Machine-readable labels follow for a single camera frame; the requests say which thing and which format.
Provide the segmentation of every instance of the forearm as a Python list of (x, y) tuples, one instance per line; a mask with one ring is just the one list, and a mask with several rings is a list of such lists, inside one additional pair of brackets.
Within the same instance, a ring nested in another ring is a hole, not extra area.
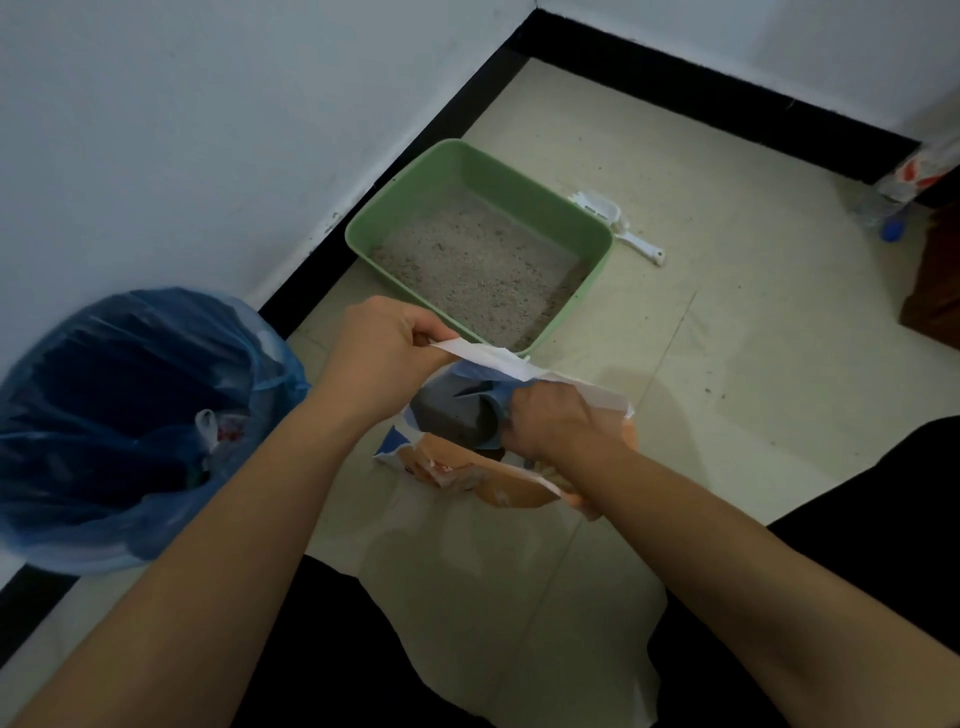
[(19, 727), (228, 725), (363, 427), (298, 407), (74, 651)]
[(960, 717), (960, 658), (726, 501), (592, 430), (554, 465), (792, 724)]

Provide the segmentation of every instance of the white litter scoop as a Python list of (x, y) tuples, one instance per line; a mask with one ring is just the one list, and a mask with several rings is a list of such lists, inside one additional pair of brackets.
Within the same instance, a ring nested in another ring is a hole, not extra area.
[(662, 249), (627, 230), (629, 224), (622, 217), (620, 207), (613, 200), (608, 200), (599, 192), (575, 192), (567, 199), (580, 209), (591, 212), (607, 223), (614, 237), (636, 248), (643, 257), (656, 265), (663, 265), (666, 262), (666, 253)]

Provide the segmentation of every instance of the plastic bag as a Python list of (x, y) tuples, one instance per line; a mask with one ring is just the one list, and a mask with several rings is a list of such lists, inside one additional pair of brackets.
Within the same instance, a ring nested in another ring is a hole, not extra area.
[(240, 301), (167, 288), (95, 303), (0, 386), (0, 538), (62, 573), (155, 559), (308, 390)]
[(627, 398), (571, 376), (541, 369), (506, 349), (464, 339), (433, 346), (460, 357), (420, 388), (393, 420), (374, 459), (437, 488), (473, 492), (490, 505), (537, 508), (562, 498), (589, 519), (593, 507), (545, 463), (501, 447), (499, 429), (517, 387), (535, 381), (572, 384), (594, 421), (636, 449), (634, 409)]

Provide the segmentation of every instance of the blue garbage bag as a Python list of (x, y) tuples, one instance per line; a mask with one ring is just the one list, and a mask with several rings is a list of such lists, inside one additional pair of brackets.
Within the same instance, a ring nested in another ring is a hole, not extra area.
[(0, 539), (61, 573), (155, 559), (308, 390), (240, 301), (165, 288), (95, 303), (0, 385)]

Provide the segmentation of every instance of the white wall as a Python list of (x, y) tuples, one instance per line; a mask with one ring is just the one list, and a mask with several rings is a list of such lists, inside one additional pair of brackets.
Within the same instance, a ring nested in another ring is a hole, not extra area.
[(540, 0), (538, 5), (881, 128), (960, 126), (957, 0)]
[(0, 376), (115, 291), (263, 303), (532, 9), (5, 0)]

